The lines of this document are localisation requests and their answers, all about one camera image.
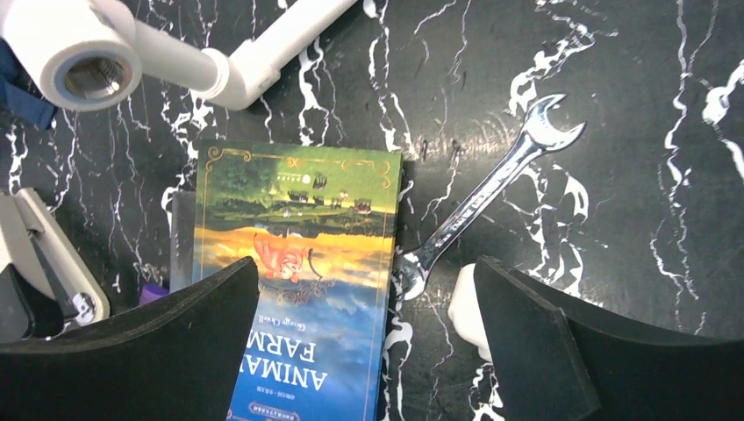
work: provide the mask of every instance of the open-end wrench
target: open-end wrench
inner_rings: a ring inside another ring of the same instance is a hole
[[[547,120],[547,112],[565,97],[564,94],[544,96],[533,103],[527,109],[517,141],[501,162],[421,247],[396,257],[393,275],[401,282],[404,300],[411,300],[424,292],[429,273],[441,254],[517,178],[530,161],[561,150],[581,136],[585,122],[562,132]]]

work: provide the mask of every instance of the book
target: book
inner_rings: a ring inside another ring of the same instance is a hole
[[[205,142],[193,279],[244,256],[261,292],[227,419],[376,419],[399,153]]]

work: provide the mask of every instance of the white marble vein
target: white marble vein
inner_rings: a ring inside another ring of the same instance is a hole
[[[78,113],[73,111],[61,111],[62,117],[65,120],[65,124],[67,125],[67,128],[72,133],[72,137],[70,140],[70,150],[68,156],[65,158],[65,163],[67,164],[67,168],[64,168],[64,186],[59,190],[59,193],[55,195],[55,198],[57,199],[56,203],[51,206],[52,210],[56,210],[62,205],[62,201],[65,199],[65,195],[69,192],[70,189],[70,183],[72,181],[73,175],[77,173],[77,166],[75,165],[75,152],[78,152],[78,146],[80,146],[80,138],[77,135],[76,128],[78,126]],[[83,208],[84,215],[86,215],[87,220],[87,214],[88,212]]]
[[[460,151],[457,149],[457,146],[454,147],[454,150],[452,152],[452,158],[450,159],[449,163],[449,182],[447,183],[447,186],[445,187],[445,191],[442,194],[442,196],[435,197],[434,199],[430,200],[429,203],[426,205],[426,210],[424,211],[424,215],[421,216],[421,221],[426,219],[427,216],[430,214],[432,215],[432,218],[434,219],[434,224],[439,224],[439,216],[437,215],[437,209],[439,209],[440,204],[447,200],[450,195],[452,194],[452,186],[454,185],[454,179],[457,176],[457,167],[460,165],[460,158],[461,154]]]
[[[436,292],[437,292],[437,295],[438,296],[441,295],[441,291],[440,290],[437,290]],[[430,368],[429,371],[432,372],[432,373],[435,373],[435,370],[436,370],[437,367],[441,366],[442,364],[444,364],[445,362],[447,362],[447,360],[449,360],[450,357],[452,357],[452,355],[454,354],[454,346],[452,345],[452,341],[449,338],[449,329],[447,328],[447,325],[444,323],[444,320],[442,320],[442,317],[440,315],[440,311],[437,308],[437,305],[441,305],[442,304],[442,301],[440,301],[439,303],[435,304],[428,292],[425,292],[424,293],[424,298],[426,299],[426,303],[429,306],[429,308],[432,309],[432,313],[434,314],[434,317],[437,319],[437,322],[439,322],[439,324],[441,325],[442,331],[444,331],[444,340],[447,343],[447,349],[449,350],[447,352],[447,354],[445,354],[444,356],[442,356],[442,358],[436,364],[434,364]],[[434,374],[434,385],[432,386],[432,392],[429,395],[429,408],[432,407],[432,402],[433,402],[434,398],[440,392],[439,391],[439,384],[440,384],[440,377],[439,377],[438,374]]]
[[[457,50],[457,53],[454,54],[454,58],[452,61],[452,67],[449,69],[449,74],[454,77],[453,83],[457,83],[462,79],[462,75],[460,74],[460,65],[462,64],[462,54],[465,53],[465,49],[468,48],[468,37],[465,35],[466,25],[465,25],[465,17],[468,15],[468,11],[470,10],[470,5],[473,3],[473,0],[468,0],[468,2],[465,4],[465,10],[462,12],[462,17],[460,19],[460,42],[461,46],[460,49]]]
[[[550,19],[565,23],[569,28],[569,32],[555,43],[554,54],[548,55],[545,51],[538,51],[533,58],[534,65],[514,77],[511,81],[509,112],[512,115],[517,115],[518,109],[521,109],[523,112],[526,111],[528,104],[538,97],[535,86],[537,81],[552,77],[560,72],[563,64],[569,57],[594,46],[597,43],[597,36],[616,37],[619,34],[617,30],[590,30],[586,24],[578,22],[576,18],[559,15],[550,8],[551,5],[562,3],[572,4],[583,15],[599,15],[584,6],[578,5],[577,2],[535,0],[536,12],[545,12]]]
[[[421,40],[421,45],[424,46],[424,63],[427,63],[429,61],[429,43],[426,42],[425,39]]]
[[[266,134],[268,135],[268,143],[274,143],[274,134],[271,132],[271,126],[270,126],[271,120],[274,118],[274,112],[271,110],[271,107],[268,105],[263,95],[261,95],[259,100],[261,101],[263,108],[268,113],[266,118],[263,120],[263,126],[266,127]]]
[[[385,138],[388,151],[402,151],[414,153],[411,141],[411,128],[405,113],[400,106],[397,94],[388,84],[390,76],[390,28],[385,22],[389,1],[382,0],[382,6],[375,0],[364,0],[362,9],[369,18],[375,19],[380,25],[381,33],[369,44],[369,81],[377,93],[377,105],[382,111],[380,130]],[[380,63],[378,55],[382,54]]]
[[[314,59],[309,58],[308,50],[312,50],[317,55]],[[320,78],[318,77],[318,66],[324,59],[324,51],[320,47],[320,38],[316,38],[311,46],[308,46],[305,48],[300,54],[299,54],[299,60],[300,60],[300,69],[299,69],[299,86],[300,86],[300,92],[302,93],[302,96],[304,98],[304,106],[303,109],[299,112],[298,118],[299,118],[299,138],[302,142],[303,146],[310,146],[313,143],[313,139],[311,138],[315,133],[315,131],[312,129],[312,127],[308,126],[307,119],[305,117],[306,113],[311,110],[320,111],[323,114],[323,127],[321,129],[321,132],[319,134],[320,141],[318,143],[318,146],[323,146],[326,142],[326,133],[328,133],[328,128],[330,127],[330,117],[331,112],[324,106],[321,106],[318,103],[318,99],[315,96],[315,93],[313,92],[312,83],[308,81],[308,74],[312,75],[312,77],[315,79],[316,83],[318,84],[318,87],[320,86]]]
[[[716,17],[718,16],[718,7],[718,0],[713,0],[708,30],[697,47],[688,55],[686,53],[688,45],[688,30],[687,25],[685,24],[684,0],[676,0],[676,26],[680,34],[680,42],[676,51],[677,61],[679,63],[679,84],[676,95],[672,99],[671,103],[679,112],[679,117],[664,137],[663,145],[669,153],[664,165],[659,166],[658,174],[659,188],[666,196],[668,215],[664,217],[656,229],[656,232],[653,233],[649,242],[649,248],[656,260],[656,266],[659,273],[667,277],[675,285],[675,320],[677,328],[679,329],[685,327],[682,324],[679,308],[682,302],[682,295],[686,293],[694,300],[698,300],[699,295],[695,290],[694,279],[690,273],[690,253],[684,244],[689,230],[684,218],[687,212],[687,206],[682,203],[681,199],[678,197],[680,189],[689,189],[692,187],[690,183],[692,167],[677,162],[676,158],[682,152],[682,148],[677,142],[676,135],[681,124],[688,116],[688,105],[683,100],[683,95],[687,89],[687,81],[693,75],[692,66],[698,52],[703,48],[712,35]],[[721,93],[721,89],[717,90],[716,93],[712,95],[709,93],[706,98],[708,106],[703,111],[703,120],[706,123],[713,125],[716,124],[716,118],[723,118],[726,114],[723,112],[719,117],[719,113],[717,113],[719,109],[715,108],[717,104],[713,101],[717,93]],[[666,167],[667,173],[662,172],[663,167]],[[664,181],[664,174],[670,176],[671,183]],[[671,238],[671,242],[674,246],[659,247],[660,232],[663,233],[666,242],[669,242],[669,238]]]
[[[11,129],[5,133],[5,138],[11,143],[11,171],[8,179],[8,191],[16,193],[21,187],[21,174],[23,173],[23,159],[28,156],[28,146],[25,143],[25,131],[20,131],[18,138],[18,126],[11,125]]]
[[[483,388],[481,383],[490,390],[487,402],[480,402],[477,396],[474,396]],[[501,402],[501,396],[498,394],[498,379],[496,378],[495,369],[490,362],[484,362],[476,369],[476,376],[473,377],[470,386],[470,409],[473,411],[473,421],[482,421],[483,417],[488,417],[493,421],[504,421],[504,417],[497,414],[495,409],[504,408]]]
[[[116,274],[116,278],[114,279],[114,283],[111,285],[111,287],[117,292],[117,294],[121,294],[121,284],[120,284],[120,276],[119,274]]]
[[[333,122],[335,122],[336,133],[339,135],[339,138],[336,140],[336,145],[340,145],[341,142],[344,141],[344,138],[347,136],[347,134],[344,131],[344,123],[341,121],[341,118],[339,117],[339,115],[336,114],[336,106],[338,105],[338,102],[336,101],[336,82],[333,81],[333,77],[331,76],[331,70],[328,69],[328,63],[325,60],[323,60],[320,64],[321,66],[323,66],[323,73],[325,74],[325,77],[328,80],[328,84],[331,86],[332,105],[331,105],[331,108],[328,110],[328,112],[329,112],[329,117],[333,119]]]
[[[726,117],[731,107],[729,96],[736,89],[737,85],[744,84],[744,60],[739,62],[733,72],[728,76],[725,86],[710,87],[707,82],[704,85],[708,88],[708,94],[705,96],[705,108],[703,108],[703,121],[712,126],[718,134],[718,139],[724,144],[726,149],[731,153],[731,160],[744,182],[744,153],[741,146],[730,139],[727,139],[719,127],[719,123]]]
[[[210,37],[211,37],[211,28],[214,26],[214,24],[217,23],[217,19],[219,17],[219,13],[217,11],[217,2],[216,1],[210,1],[211,3],[211,15],[204,9],[204,6],[202,5],[203,0],[196,0],[197,1],[197,17],[199,19],[199,24],[201,25],[201,31],[199,31],[199,34],[204,35],[204,47],[210,46]]]
[[[258,0],[251,0],[251,37],[255,37],[255,26],[256,26],[255,11],[256,11],[257,1]]]
[[[421,27],[424,26],[424,24],[426,22],[428,22],[428,21],[430,21],[430,20],[432,20],[434,18],[437,18],[438,16],[441,16],[445,11],[447,11],[447,9],[449,9],[450,7],[452,7],[452,6],[456,5],[456,4],[457,4],[457,0],[452,0],[452,2],[450,2],[450,3],[445,3],[441,7],[441,9],[439,9],[438,11],[436,11],[434,13],[431,13],[431,14],[427,15],[425,18],[421,19],[421,21],[418,22],[418,25],[416,25],[416,29],[413,30],[413,35],[411,36],[411,38],[413,38],[414,36],[416,36],[416,34],[419,33],[419,31],[421,30]]]
[[[510,205],[522,217],[525,224],[525,230],[529,238],[540,249],[540,263],[534,268],[524,268],[528,275],[541,280],[547,284],[553,284],[569,277],[569,285],[565,292],[580,297],[579,285],[583,275],[583,259],[581,257],[581,248],[575,245],[570,238],[570,230],[550,230],[545,218],[549,212],[556,212],[564,198],[570,197],[573,202],[573,212],[569,220],[556,221],[559,227],[568,227],[569,225],[580,225],[586,221],[589,214],[589,193],[586,188],[568,171],[553,164],[552,175],[565,175],[566,186],[563,195],[557,203],[547,203],[547,190],[551,188],[555,181],[551,180],[548,171],[541,169],[537,163],[532,163],[522,172],[520,177],[526,177],[532,182],[536,195],[538,206],[534,210],[524,209],[513,201],[508,199],[508,192],[505,196],[504,203]],[[548,235],[557,235],[557,241],[549,241]],[[550,244],[558,243],[561,246],[552,247]],[[575,266],[567,270],[567,255],[564,251],[568,248],[568,256]]]
[[[413,203],[411,202],[411,196],[408,193],[411,191],[411,189],[413,189],[413,184],[414,184],[413,180],[408,180],[406,185],[400,190],[400,193],[397,196],[397,200],[399,203],[402,202],[403,199],[405,198],[405,202],[406,204],[408,204],[408,209],[412,215],[415,213],[415,210],[413,209]]]
[[[395,277],[390,277],[390,282],[393,285],[395,294],[397,296],[400,296],[403,294],[403,286],[401,285],[400,281]],[[385,409],[384,409],[384,418],[382,421],[390,421],[391,414],[390,409],[392,408],[392,397],[391,395],[391,389],[392,393],[395,397],[396,402],[396,408],[397,408],[397,416],[400,418],[401,421],[405,420],[405,417],[403,415],[403,367],[406,361],[408,361],[408,357],[411,355],[411,339],[413,338],[413,326],[411,326],[410,323],[406,322],[403,319],[403,316],[401,314],[401,309],[403,308],[403,301],[402,300],[396,300],[396,303],[394,305],[394,308],[390,310],[391,315],[390,317],[390,323],[392,324],[393,328],[390,330],[388,335],[385,337],[385,345],[383,349],[383,397],[385,399]],[[405,354],[403,357],[400,358],[398,361],[392,361],[390,360],[390,350],[393,346],[403,346],[405,349]],[[397,378],[395,381],[392,381],[391,373],[396,373]]]

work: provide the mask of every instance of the stapler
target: stapler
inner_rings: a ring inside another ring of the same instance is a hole
[[[34,189],[0,192],[0,343],[107,318],[106,295]]]

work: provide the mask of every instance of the illustrated book cover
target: illustrated book cover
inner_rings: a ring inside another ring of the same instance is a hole
[[[376,419],[399,153],[205,142],[193,279],[244,256],[260,299],[227,419]]]

